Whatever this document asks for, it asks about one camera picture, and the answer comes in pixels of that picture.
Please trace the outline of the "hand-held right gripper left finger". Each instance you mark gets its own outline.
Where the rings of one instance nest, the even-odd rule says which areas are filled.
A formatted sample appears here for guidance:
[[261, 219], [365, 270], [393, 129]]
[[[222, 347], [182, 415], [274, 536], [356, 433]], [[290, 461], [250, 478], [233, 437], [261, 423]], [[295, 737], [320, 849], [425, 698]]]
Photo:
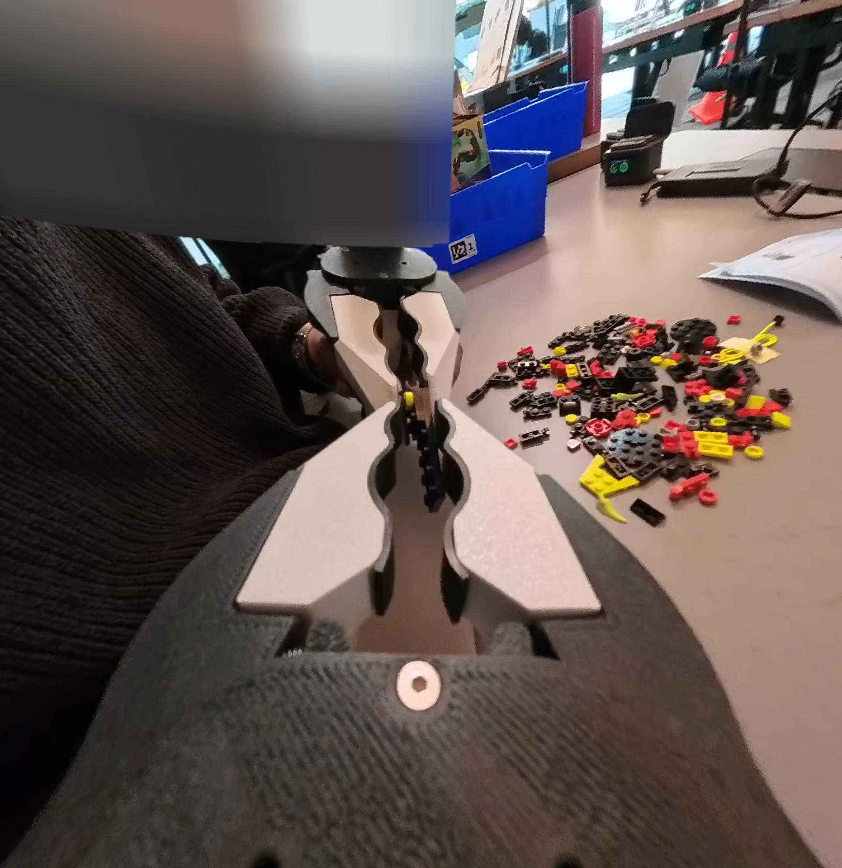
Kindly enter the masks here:
[[364, 624], [381, 618], [393, 598], [387, 498], [403, 428], [393, 400], [304, 464], [240, 586], [238, 610], [339, 627], [351, 651], [364, 651]]

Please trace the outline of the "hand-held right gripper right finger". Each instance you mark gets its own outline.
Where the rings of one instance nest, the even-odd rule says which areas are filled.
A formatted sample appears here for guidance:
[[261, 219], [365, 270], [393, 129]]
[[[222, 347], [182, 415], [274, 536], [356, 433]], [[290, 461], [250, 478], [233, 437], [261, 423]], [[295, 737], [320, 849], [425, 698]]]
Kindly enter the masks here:
[[441, 590], [449, 618], [486, 652], [503, 624], [602, 613], [541, 478], [448, 399], [436, 404], [445, 522]]

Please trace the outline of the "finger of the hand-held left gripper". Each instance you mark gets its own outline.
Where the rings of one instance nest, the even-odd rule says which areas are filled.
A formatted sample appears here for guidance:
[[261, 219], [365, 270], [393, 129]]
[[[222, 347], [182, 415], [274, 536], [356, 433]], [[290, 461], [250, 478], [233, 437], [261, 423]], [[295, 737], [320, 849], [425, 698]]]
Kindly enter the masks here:
[[456, 378], [464, 296], [459, 288], [423, 288], [400, 300], [399, 330], [412, 374], [430, 400], [449, 398]]
[[396, 373], [404, 339], [399, 317], [404, 300], [382, 307], [352, 293], [331, 293], [329, 303], [336, 335], [340, 373], [367, 413], [396, 403], [403, 385]]

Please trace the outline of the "black lego assembly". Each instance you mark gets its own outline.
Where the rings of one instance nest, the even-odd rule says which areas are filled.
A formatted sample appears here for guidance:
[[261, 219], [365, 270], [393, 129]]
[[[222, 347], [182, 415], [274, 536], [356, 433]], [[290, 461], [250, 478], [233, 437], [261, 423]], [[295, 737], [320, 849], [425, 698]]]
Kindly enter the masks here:
[[430, 389], [410, 384], [403, 394], [405, 442], [417, 450], [424, 504], [430, 513], [445, 500], [444, 446], [448, 423]]

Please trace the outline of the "pile of lego pieces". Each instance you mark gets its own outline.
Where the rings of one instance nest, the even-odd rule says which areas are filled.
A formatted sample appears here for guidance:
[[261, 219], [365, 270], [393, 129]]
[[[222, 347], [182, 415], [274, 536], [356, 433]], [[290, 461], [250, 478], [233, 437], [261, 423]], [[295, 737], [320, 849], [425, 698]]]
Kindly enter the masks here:
[[590, 456], [579, 485], [611, 521], [627, 521], [615, 496], [659, 479], [671, 503], [713, 507], [723, 465], [762, 461], [763, 440], [792, 427], [791, 392], [760, 390], [759, 367], [777, 358], [784, 322], [777, 314], [750, 338], [723, 340], [712, 320], [669, 325], [615, 313], [562, 332], [546, 354], [518, 348], [466, 403], [506, 396], [525, 429], [505, 440], [510, 450], [545, 443], [559, 418], [568, 453]]

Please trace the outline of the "lego instruction booklet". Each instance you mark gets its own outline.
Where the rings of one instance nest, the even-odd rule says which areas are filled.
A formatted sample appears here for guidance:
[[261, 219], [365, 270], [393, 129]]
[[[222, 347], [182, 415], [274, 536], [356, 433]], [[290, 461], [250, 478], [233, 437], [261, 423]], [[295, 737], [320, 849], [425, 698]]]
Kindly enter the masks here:
[[700, 278], [798, 292], [827, 307], [842, 324], [842, 228], [791, 236]]

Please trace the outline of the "person's left hand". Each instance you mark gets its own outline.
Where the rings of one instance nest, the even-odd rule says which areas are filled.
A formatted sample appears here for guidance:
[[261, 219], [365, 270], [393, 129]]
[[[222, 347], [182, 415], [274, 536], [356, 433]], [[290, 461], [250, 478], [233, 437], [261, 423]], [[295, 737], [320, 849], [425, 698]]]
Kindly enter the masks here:
[[307, 326], [304, 346], [311, 372], [328, 386], [329, 391], [344, 398], [357, 399], [353, 387], [340, 373], [334, 342], [311, 323]]

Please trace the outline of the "blue plastic bin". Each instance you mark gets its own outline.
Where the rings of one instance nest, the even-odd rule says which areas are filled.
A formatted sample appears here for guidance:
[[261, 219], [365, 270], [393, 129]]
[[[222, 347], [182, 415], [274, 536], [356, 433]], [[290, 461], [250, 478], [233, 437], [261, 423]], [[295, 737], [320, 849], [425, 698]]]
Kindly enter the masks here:
[[456, 274], [544, 236], [547, 150], [494, 149], [492, 176], [450, 197], [449, 240], [424, 248]]
[[549, 160], [581, 149], [588, 82], [542, 90], [486, 113], [483, 131], [490, 150], [544, 150]]

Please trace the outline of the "printed picture card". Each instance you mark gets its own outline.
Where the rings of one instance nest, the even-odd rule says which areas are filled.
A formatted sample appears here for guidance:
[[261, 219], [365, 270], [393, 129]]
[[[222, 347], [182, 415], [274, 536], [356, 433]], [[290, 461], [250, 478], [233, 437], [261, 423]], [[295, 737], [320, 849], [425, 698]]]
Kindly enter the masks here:
[[488, 142], [480, 114], [453, 114], [450, 193], [492, 178]]

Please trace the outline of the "cardboard box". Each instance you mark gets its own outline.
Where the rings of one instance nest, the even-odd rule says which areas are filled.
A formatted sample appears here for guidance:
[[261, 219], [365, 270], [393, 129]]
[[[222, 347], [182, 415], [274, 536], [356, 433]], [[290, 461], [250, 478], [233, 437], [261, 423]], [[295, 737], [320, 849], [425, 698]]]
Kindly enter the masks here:
[[478, 53], [467, 94], [480, 93], [505, 82], [511, 68], [523, 7], [523, 1], [485, 3]]

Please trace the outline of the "black battery charger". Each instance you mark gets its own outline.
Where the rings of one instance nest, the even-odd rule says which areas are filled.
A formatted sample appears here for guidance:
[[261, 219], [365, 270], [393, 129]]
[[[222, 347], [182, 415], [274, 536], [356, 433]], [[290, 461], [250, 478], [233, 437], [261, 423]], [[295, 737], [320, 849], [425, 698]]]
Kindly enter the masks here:
[[665, 140], [671, 135], [676, 103], [654, 97], [632, 104], [621, 131], [601, 144], [601, 174], [608, 189], [649, 183], [661, 167]]

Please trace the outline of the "flat black device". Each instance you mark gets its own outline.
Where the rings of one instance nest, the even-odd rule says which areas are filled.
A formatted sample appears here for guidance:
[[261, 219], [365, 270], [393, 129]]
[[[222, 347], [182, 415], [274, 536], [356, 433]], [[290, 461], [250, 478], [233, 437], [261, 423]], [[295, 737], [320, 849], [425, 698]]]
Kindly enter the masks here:
[[780, 159], [780, 149], [768, 148], [736, 160], [688, 164], [666, 170], [642, 193], [640, 203], [647, 204], [651, 197], [660, 200], [748, 197], [758, 180], [780, 178]]

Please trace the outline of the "background workbench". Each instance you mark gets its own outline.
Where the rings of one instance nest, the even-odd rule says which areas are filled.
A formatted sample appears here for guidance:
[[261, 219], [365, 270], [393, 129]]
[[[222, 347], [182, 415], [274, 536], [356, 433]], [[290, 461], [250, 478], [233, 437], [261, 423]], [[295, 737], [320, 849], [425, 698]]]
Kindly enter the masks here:
[[658, 94], [688, 109], [725, 90], [721, 125], [792, 129], [822, 79], [842, 76], [842, 2], [680, 2], [683, 15], [603, 48], [604, 74], [630, 71], [633, 100]]

